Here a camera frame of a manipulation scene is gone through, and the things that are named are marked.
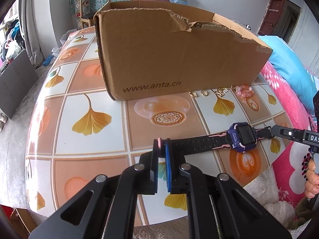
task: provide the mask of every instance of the gray floor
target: gray floor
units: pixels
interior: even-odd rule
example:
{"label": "gray floor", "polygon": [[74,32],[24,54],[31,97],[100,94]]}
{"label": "gray floor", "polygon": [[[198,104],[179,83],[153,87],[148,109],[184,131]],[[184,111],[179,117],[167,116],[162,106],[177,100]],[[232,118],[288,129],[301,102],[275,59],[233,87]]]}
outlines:
{"label": "gray floor", "polygon": [[[10,207],[28,208],[25,188],[25,151],[29,124],[33,108],[48,67],[36,70],[39,80],[23,98],[12,119],[8,119],[0,132],[0,204]],[[42,216],[33,215],[39,223]]]}

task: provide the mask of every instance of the finger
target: finger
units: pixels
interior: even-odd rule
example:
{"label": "finger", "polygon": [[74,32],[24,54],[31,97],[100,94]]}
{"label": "finger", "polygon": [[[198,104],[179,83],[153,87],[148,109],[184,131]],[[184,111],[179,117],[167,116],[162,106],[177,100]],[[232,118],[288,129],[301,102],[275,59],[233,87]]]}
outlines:
{"label": "finger", "polygon": [[319,184],[319,175],[315,174],[314,171],[307,171],[306,176],[308,178],[308,181],[310,181],[311,184]]}
{"label": "finger", "polygon": [[305,187],[306,187],[306,190],[311,193],[314,193],[314,194],[319,193],[319,186],[311,184],[309,181],[306,181]]}
{"label": "finger", "polygon": [[308,164],[308,170],[310,170],[310,171],[314,171],[314,170],[316,170],[316,164],[315,164],[315,161],[314,161],[314,160],[312,160],[312,159],[310,159],[310,161],[309,161],[309,164]]}
{"label": "finger", "polygon": [[314,193],[311,193],[310,191],[305,190],[305,196],[309,199],[312,199],[315,197]]}

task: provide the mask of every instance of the pink blanket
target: pink blanket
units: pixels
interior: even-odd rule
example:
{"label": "pink blanket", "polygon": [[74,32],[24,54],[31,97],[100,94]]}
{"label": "pink blanket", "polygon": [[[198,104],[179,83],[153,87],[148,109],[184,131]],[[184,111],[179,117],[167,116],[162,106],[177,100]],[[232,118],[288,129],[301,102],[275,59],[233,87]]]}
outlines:
{"label": "pink blanket", "polygon": [[[280,76],[270,62],[265,64],[261,74],[287,112],[293,128],[310,130],[309,114],[287,81]],[[304,197],[305,173],[309,158],[308,146],[291,142],[272,164],[280,199],[286,200],[293,206],[296,206]]]}

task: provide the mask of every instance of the black watch strap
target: black watch strap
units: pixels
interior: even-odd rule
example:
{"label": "black watch strap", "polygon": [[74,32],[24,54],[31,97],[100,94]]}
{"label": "black watch strap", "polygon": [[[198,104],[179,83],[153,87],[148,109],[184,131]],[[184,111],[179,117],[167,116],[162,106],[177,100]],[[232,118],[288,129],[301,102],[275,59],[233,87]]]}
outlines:
{"label": "black watch strap", "polygon": [[272,134],[272,128],[270,126],[265,127],[265,128],[260,128],[256,129],[257,131],[257,140],[262,140],[262,139],[270,139],[273,138],[274,135]]}
{"label": "black watch strap", "polygon": [[183,155],[203,153],[220,148],[231,148],[232,142],[227,132],[209,136],[171,140],[172,151]]}

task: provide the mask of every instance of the tablecloth tile pattern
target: tablecloth tile pattern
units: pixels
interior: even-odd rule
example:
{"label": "tablecloth tile pattern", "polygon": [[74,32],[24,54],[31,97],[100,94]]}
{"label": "tablecloth tile pattern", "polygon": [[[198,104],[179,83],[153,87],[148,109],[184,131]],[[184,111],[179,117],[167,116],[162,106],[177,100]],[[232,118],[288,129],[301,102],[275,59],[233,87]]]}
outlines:
{"label": "tablecloth tile pattern", "polygon": [[[187,138],[227,130],[234,122],[256,128],[292,127],[267,82],[258,76],[255,94],[211,90],[198,97],[179,93],[113,101],[105,88],[94,27],[70,35],[41,89],[29,129],[26,186],[33,211],[49,216],[98,174],[118,175],[151,150],[153,139]],[[242,186],[263,172],[288,145],[281,138],[258,142],[244,154],[221,149],[186,156],[205,174],[226,172]],[[185,195],[166,190],[165,163],[159,163],[158,193],[139,196],[135,225],[187,215]]]}

